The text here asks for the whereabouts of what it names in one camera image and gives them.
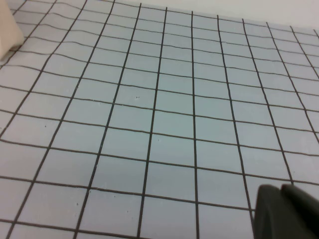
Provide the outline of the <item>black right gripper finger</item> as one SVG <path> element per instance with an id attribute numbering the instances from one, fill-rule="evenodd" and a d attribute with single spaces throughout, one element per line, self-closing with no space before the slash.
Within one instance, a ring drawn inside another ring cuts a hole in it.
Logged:
<path id="1" fill-rule="evenodd" d="M 294 185 L 261 185 L 253 233 L 255 239 L 317 239 L 319 201 Z"/>

